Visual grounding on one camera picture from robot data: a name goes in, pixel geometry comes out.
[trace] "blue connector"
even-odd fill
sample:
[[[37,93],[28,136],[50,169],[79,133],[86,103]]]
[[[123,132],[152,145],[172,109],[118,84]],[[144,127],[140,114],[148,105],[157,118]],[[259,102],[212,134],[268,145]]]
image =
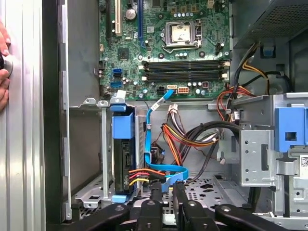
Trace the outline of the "blue connector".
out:
[[[123,73],[123,69],[113,69],[112,73],[113,74],[122,74]]]
[[[122,87],[122,82],[111,82],[110,83],[111,88],[121,88]]]

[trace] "sata port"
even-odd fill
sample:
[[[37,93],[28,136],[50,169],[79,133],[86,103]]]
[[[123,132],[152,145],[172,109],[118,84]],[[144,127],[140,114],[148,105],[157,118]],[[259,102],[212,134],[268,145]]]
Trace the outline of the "sata port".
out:
[[[130,155],[129,155],[129,153],[125,154],[125,167],[130,167]]]
[[[177,89],[177,85],[167,85],[167,89]]]

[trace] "white label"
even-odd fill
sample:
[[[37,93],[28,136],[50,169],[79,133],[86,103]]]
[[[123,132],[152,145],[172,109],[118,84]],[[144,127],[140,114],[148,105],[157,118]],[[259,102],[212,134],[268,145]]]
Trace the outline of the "white label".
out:
[[[148,26],[146,28],[146,33],[154,33],[154,26]]]
[[[308,178],[308,155],[300,156],[299,176],[302,178]]]
[[[116,93],[116,97],[117,98],[125,99],[125,96],[126,96],[126,91],[125,90],[118,90],[117,93]]]
[[[152,111],[155,111],[159,107],[158,103],[154,103],[151,107]]]

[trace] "expansion slot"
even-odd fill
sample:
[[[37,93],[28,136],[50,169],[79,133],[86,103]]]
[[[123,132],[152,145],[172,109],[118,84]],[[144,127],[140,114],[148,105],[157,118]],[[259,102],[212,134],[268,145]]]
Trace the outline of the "expansion slot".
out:
[[[115,0],[115,35],[122,36],[122,4],[121,0]]]
[[[220,71],[191,71],[191,72],[168,72],[168,73],[148,73],[149,82],[184,82],[184,81],[209,81],[219,80]]]
[[[106,40],[111,45],[111,0],[106,0]]]
[[[138,39],[142,47],[143,45],[143,0],[138,0]]]
[[[216,70],[221,68],[221,61],[181,61],[146,63],[145,70],[149,72],[187,71],[187,70]]]

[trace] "finger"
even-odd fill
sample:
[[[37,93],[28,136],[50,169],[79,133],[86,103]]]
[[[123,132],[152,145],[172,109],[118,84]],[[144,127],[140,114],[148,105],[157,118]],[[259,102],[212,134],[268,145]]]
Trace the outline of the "finger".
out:
[[[0,100],[0,111],[5,107],[9,100],[9,91],[6,90],[3,98]]]
[[[0,84],[9,77],[9,72],[5,69],[0,70]]]
[[[6,30],[4,24],[0,21],[0,32],[2,33],[4,40],[7,44],[11,43],[11,37],[8,34],[8,31]]]
[[[9,79],[4,80],[0,85],[0,100],[4,97],[6,90],[8,89],[10,84]]]
[[[4,56],[9,55],[9,48],[2,33],[0,33],[0,51]]]

